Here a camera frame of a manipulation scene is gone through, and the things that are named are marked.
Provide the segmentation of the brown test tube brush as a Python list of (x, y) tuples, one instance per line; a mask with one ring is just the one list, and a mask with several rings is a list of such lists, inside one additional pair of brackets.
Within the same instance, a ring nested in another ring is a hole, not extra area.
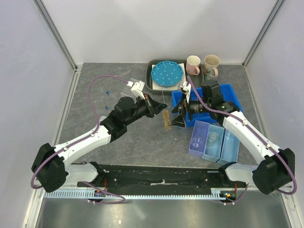
[(169, 123), (170, 123), (169, 110), (167, 110), (167, 108), (163, 109), (162, 115), (163, 115), (165, 129), (166, 129), (166, 131), (168, 131), (170, 129), (170, 125), (169, 125)]

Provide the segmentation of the clear glass beaker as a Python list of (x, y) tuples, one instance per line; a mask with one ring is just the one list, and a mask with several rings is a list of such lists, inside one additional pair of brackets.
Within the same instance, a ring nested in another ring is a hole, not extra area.
[(199, 148), (204, 145), (204, 138), (201, 137), (192, 137), (191, 138), (191, 146), (193, 148)]

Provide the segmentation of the small glass stopper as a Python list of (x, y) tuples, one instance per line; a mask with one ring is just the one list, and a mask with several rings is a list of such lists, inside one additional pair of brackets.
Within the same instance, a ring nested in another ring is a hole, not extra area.
[(213, 146), (218, 139), (218, 134), (215, 132), (210, 132), (208, 135), (208, 140), (207, 140), (207, 146), (211, 147)]

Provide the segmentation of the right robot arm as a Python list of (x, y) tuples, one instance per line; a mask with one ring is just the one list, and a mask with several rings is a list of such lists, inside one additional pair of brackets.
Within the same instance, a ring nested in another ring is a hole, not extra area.
[(186, 117), (193, 114), (208, 113), (209, 116), (226, 130), (234, 134), (254, 157), (257, 165), (242, 165), (231, 162), (222, 166), (218, 183), (223, 187), (235, 181), (254, 184), (263, 194), (278, 191), (293, 195), (297, 191), (295, 179), (295, 154), (289, 149), (281, 149), (268, 140), (244, 116), (232, 101), (225, 100), (220, 85), (208, 80), (201, 86), (199, 95), (192, 80), (180, 83), (182, 93), (180, 102), (174, 107), (177, 115), (170, 121), (171, 126), (186, 127)]

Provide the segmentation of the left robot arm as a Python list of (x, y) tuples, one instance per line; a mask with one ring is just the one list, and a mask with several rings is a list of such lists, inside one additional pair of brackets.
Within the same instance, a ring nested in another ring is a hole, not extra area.
[(33, 182), (38, 180), (46, 192), (56, 191), (72, 176), (68, 167), (75, 160), (114, 142), (127, 132), (128, 125), (144, 116), (153, 118), (165, 108), (166, 104), (153, 100), (148, 94), (136, 100), (126, 96), (120, 98), (109, 115), (101, 117), (91, 131), (63, 144), (51, 146), (46, 143), (40, 147), (31, 167), (32, 188), (37, 188)]

